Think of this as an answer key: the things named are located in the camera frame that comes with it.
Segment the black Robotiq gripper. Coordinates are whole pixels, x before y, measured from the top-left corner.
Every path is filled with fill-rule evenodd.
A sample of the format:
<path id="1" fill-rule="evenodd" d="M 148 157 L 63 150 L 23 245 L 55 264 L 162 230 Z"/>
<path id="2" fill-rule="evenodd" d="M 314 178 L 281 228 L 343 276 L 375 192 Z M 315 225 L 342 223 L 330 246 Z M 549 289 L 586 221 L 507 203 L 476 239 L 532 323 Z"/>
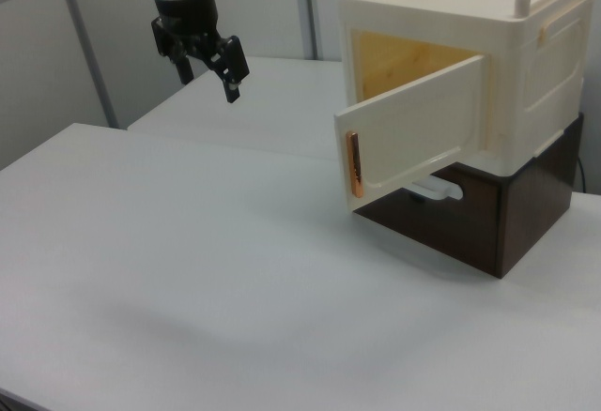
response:
<path id="1" fill-rule="evenodd" d="M 151 28 L 157 50 L 176 67 L 181 83 L 193 80 L 187 54 L 210 55 L 208 66 L 222 81 L 227 102 L 235 102 L 250 70 L 239 38 L 220 36 L 215 0 L 155 0 L 155 5 L 159 17 Z"/>

